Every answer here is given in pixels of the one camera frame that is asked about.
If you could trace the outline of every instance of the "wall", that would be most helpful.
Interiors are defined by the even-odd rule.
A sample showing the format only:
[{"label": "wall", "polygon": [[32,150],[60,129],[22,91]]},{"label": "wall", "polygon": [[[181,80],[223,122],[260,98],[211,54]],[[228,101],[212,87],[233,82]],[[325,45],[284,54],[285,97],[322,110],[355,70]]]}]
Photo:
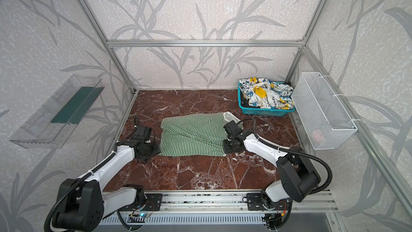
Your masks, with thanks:
[{"label": "wall", "polygon": [[[319,2],[87,1],[107,38],[156,40],[301,39]],[[235,88],[236,80],[256,73],[275,80],[286,77],[296,51],[296,48],[254,48],[239,54],[236,48],[123,48],[118,49],[117,54],[137,88],[180,89],[195,86],[211,89]]]},{"label": "wall", "polygon": [[[409,185],[411,13],[411,0],[330,0],[309,42]],[[300,66],[307,65],[302,61]],[[332,167],[330,190],[348,231],[412,231],[411,220],[356,136],[316,155]]]},{"label": "wall", "polygon": [[[0,230],[42,231],[57,189],[105,157],[131,98],[75,0],[0,0]],[[8,139],[72,75],[105,87],[58,150]]]}]

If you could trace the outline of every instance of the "red marble tabletop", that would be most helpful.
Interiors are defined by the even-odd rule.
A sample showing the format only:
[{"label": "red marble tabletop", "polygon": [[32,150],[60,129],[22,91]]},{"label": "red marble tabletop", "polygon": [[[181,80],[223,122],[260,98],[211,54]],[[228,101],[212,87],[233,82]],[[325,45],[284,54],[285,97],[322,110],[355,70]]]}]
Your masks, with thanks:
[{"label": "red marble tabletop", "polygon": [[[120,139],[133,131],[135,115],[141,125],[152,127],[160,142],[160,124],[168,116],[230,111],[239,119],[253,117],[259,135],[279,145],[299,145],[288,115],[245,115],[239,108],[237,90],[141,90],[137,95]],[[252,121],[245,122],[251,130]],[[276,181],[276,168],[251,152],[227,154],[225,157],[155,156],[147,164],[128,163],[108,183],[105,191],[126,184],[142,185],[145,190],[177,189],[260,189]]]}]

